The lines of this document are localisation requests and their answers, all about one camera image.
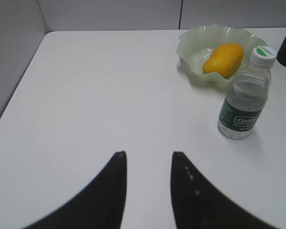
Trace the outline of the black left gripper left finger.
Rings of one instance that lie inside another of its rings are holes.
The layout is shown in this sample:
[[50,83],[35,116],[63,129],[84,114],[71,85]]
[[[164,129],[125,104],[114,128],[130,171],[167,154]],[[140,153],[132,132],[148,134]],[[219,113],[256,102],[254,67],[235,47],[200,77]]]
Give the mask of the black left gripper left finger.
[[30,229],[119,229],[127,191],[126,152],[116,152],[99,174],[63,206]]

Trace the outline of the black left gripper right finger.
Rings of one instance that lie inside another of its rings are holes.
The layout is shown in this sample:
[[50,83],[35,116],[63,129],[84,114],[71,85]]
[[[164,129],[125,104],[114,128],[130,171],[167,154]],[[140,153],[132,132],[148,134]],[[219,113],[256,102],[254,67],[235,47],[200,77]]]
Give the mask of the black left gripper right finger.
[[179,229],[286,229],[286,159],[174,152],[171,202]]

